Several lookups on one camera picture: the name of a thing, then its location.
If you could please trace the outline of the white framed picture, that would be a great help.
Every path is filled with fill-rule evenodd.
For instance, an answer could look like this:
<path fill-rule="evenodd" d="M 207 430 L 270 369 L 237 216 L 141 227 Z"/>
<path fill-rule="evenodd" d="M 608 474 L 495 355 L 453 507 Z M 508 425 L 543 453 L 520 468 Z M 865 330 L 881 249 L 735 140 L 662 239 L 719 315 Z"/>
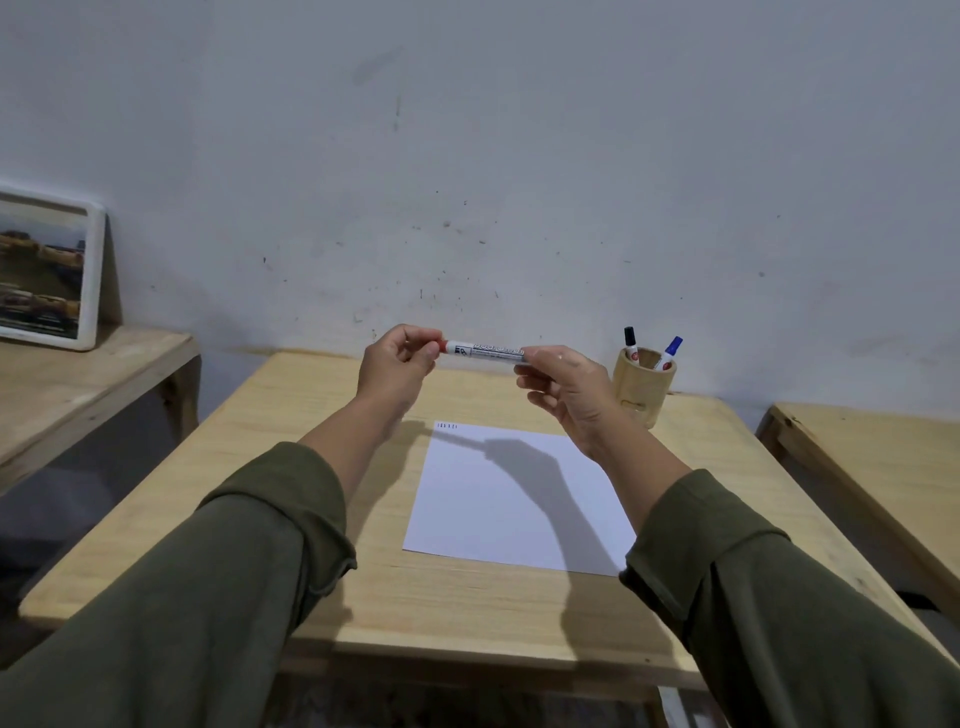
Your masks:
<path fill-rule="evenodd" d="M 96 348 L 107 213 L 0 181 L 0 339 Z"/>

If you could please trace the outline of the red-capped white marker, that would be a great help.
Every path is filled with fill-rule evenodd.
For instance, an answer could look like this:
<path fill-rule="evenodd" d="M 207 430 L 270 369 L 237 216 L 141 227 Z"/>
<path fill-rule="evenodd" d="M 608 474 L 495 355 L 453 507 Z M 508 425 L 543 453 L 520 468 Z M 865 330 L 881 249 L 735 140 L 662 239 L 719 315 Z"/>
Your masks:
<path fill-rule="evenodd" d="M 471 344 L 450 339 L 441 339 L 439 351 L 451 357 L 476 358 L 486 361 L 509 362 L 511 365 L 526 362 L 522 349 Z"/>

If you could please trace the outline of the person's left hand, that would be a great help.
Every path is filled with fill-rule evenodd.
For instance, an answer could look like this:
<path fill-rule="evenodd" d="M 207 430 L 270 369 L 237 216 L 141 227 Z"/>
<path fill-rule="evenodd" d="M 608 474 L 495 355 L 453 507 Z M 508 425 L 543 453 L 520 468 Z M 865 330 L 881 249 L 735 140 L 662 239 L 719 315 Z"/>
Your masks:
<path fill-rule="evenodd" d="M 426 377 L 409 364 L 427 341 L 441 341 L 442 332 L 409 323 L 389 329 L 366 347 L 358 374 L 355 399 L 371 406 L 385 422 L 395 424 L 414 406 Z"/>

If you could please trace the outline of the person's left forearm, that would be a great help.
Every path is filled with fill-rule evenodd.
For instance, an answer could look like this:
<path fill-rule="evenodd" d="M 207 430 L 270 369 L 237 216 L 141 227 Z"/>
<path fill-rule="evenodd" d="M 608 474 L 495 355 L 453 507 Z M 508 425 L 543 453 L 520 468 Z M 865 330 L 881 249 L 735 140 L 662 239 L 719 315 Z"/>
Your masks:
<path fill-rule="evenodd" d="M 347 491 L 409 408 L 358 395 L 235 471 L 0 675 L 0 728 L 257 728 L 289 635 L 356 567 Z"/>

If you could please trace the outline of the light wooden table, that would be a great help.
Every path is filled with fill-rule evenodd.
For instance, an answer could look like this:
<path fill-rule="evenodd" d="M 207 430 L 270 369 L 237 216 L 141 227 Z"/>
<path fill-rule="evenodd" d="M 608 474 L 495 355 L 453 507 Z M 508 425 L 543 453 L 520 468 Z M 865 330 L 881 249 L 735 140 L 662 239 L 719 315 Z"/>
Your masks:
<path fill-rule="evenodd" d="M 254 456 L 299 439 L 354 394 L 356 359 L 275 353 L 27 593 L 20 615 L 55 629 Z M 512 376 L 439 368 L 375 458 L 348 511 L 358 569 L 290 638 L 282 672 L 494 684 L 632 699 L 699 689 L 692 657 L 617 577 L 402 549 L 435 421 L 561 434 Z M 950 654 L 726 402 L 668 394 L 654 435 L 944 656 Z"/>
<path fill-rule="evenodd" d="M 960 419 L 780 401 L 755 434 L 878 528 L 960 628 Z"/>
<path fill-rule="evenodd" d="M 192 335 L 155 328 L 109 326 L 86 352 L 0 342 L 0 497 L 150 392 L 182 443 L 201 371 Z"/>

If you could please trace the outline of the person's right forearm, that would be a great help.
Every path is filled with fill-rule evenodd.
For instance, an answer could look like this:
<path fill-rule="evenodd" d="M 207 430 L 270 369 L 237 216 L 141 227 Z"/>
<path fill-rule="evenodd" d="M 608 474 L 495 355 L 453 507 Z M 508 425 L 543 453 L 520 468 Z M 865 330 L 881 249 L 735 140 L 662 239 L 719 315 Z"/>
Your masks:
<path fill-rule="evenodd" d="M 640 505 L 621 582 L 671 629 L 733 728 L 960 728 L 960 668 L 645 431 L 587 450 Z"/>

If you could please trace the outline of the white paper sheet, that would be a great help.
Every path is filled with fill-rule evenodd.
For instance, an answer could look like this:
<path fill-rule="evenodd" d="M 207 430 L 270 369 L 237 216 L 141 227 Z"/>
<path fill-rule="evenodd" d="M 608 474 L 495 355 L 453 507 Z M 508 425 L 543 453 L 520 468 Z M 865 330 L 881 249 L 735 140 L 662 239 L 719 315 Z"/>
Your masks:
<path fill-rule="evenodd" d="M 405 551 L 615 577 L 634 540 L 605 472 L 569 437 L 435 422 Z"/>

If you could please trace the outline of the wooden pen holder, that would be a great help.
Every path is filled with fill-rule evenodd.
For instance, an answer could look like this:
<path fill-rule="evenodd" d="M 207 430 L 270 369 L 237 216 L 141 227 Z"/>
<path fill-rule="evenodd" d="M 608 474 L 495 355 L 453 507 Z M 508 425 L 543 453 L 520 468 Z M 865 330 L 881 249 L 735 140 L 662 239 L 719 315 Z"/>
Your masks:
<path fill-rule="evenodd" d="M 670 357 L 663 368 L 662 356 L 658 350 L 639 346 L 632 351 L 624 346 L 611 376 L 618 405 L 647 430 L 654 428 L 677 372 L 677 363 Z"/>

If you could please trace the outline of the person's right hand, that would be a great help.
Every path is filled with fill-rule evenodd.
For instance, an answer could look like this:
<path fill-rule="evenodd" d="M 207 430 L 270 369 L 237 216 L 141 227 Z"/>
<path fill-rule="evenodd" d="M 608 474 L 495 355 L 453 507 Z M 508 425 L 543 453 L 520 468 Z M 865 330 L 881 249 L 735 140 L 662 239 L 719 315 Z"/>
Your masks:
<path fill-rule="evenodd" d="M 583 355 L 583 366 L 567 373 L 541 373 L 516 364 L 516 385 L 525 391 L 559 389 L 561 410 L 545 411 L 587 458 L 596 461 L 604 432 L 618 408 L 606 368 Z"/>

